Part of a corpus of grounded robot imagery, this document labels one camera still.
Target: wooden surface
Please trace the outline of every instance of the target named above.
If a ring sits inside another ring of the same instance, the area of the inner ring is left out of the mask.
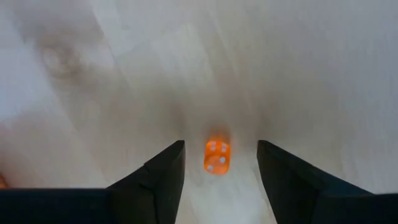
[[[398,2],[0,2],[0,172],[14,187],[105,187],[177,139],[177,223],[274,223],[266,139],[397,192]],[[232,161],[207,174],[209,130]]]

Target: translucent orange die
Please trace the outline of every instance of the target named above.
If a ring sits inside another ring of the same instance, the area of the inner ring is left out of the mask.
[[[231,160],[231,146],[222,140],[211,140],[206,144],[204,168],[215,175],[228,172]]]

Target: orange die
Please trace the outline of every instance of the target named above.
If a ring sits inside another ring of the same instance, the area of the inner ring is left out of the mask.
[[[223,175],[228,172],[231,146],[224,141],[211,140],[205,149],[205,170],[211,174]]]

